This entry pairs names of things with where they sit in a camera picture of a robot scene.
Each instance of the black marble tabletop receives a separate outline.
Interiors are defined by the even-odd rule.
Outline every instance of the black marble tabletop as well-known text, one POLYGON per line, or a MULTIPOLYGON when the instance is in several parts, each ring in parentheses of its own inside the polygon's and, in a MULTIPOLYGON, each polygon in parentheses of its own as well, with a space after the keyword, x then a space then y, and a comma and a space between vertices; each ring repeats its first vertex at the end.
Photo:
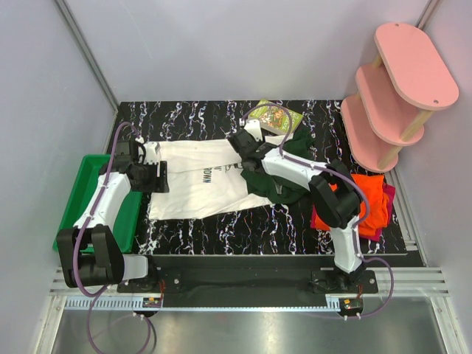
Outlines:
MULTIPOLYGON (((353 159, 336 100, 274 101, 303 114, 315 144, 313 159, 341 159, 351 173, 367 173, 353 159)), ((239 128, 239 118, 255 101, 122 103, 114 129, 132 122, 145 141, 225 139, 239 128)), ((124 130, 123 138, 131 136, 124 130)), ((309 197, 291 205, 274 204, 213 215, 205 219, 152 221, 150 195, 143 195, 134 252, 140 254, 332 254, 329 232, 310 228, 309 197)), ((363 253, 405 254, 395 211, 380 242, 361 240, 363 253)))

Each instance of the green cloth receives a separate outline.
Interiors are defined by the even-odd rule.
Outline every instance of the green cloth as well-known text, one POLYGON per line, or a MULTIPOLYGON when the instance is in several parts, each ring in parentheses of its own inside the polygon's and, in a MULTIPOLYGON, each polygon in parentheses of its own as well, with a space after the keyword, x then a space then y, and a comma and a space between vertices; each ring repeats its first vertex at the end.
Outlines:
MULTIPOLYGON (((283 150, 304 159, 311 159, 309 149, 314 141, 308 129, 297 129, 293 139, 283 145, 283 150)), ((272 203, 291 204, 308 193, 305 188, 282 177, 246 170, 243 170, 241 175, 246 180, 248 193, 266 197, 272 203)))

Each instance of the pink shelf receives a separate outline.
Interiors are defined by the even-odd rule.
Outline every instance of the pink shelf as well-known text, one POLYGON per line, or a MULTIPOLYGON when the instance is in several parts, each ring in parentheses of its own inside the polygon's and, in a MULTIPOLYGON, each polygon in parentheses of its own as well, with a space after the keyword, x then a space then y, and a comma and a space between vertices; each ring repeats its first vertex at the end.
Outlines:
POLYGON ((392 145, 409 146, 423 137, 424 127, 421 127, 410 141, 400 139, 400 135, 418 115, 418 110, 397 94, 384 66, 361 66, 355 74, 355 81, 370 127, 379 138, 392 145))
POLYGON ((383 24, 375 32, 375 43, 395 90, 405 101, 429 111, 457 101, 457 84, 422 30, 410 24, 383 24))
POLYGON ((372 131, 364 105, 360 98, 349 96, 341 104, 341 113, 354 159, 366 170, 383 173, 390 171, 398 162, 396 156, 384 169, 378 163, 394 146, 380 139, 372 131))

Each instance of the white towel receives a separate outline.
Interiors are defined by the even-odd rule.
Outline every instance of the white towel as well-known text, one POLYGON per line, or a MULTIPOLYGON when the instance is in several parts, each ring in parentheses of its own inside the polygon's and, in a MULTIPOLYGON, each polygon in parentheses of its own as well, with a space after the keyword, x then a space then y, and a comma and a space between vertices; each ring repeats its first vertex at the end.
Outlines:
MULTIPOLYGON (((267 136, 278 145, 283 136, 267 136)), ((228 140, 160 142, 159 160, 167 161, 169 193, 153 193, 149 219, 205 218, 268 205, 267 198, 248 194, 241 177, 241 158, 228 140)))

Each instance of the metal floor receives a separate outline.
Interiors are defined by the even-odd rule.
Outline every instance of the metal floor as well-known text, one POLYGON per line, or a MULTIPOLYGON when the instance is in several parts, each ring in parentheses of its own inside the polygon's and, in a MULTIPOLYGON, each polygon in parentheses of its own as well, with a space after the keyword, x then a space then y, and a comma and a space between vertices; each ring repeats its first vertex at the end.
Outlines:
MULTIPOLYGON (((365 299, 366 311, 380 305, 365 299)), ((122 311, 94 311, 92 333, 99 333, 122 311)), ((320 319, 307 313, 158 313, 152 317, 157 346, 152 353, 446 353, 433 307, 426 298, 399 298, 377 316, 361 321, 320 319)), ((146 326, 128 318, 96 338, 105 353, 136 353, 146 326)), ((144 353, 151 353, 152 342, 144 353)), ((63 313, 53 353, 94 353, 86 339, 86 311, 63 313)))

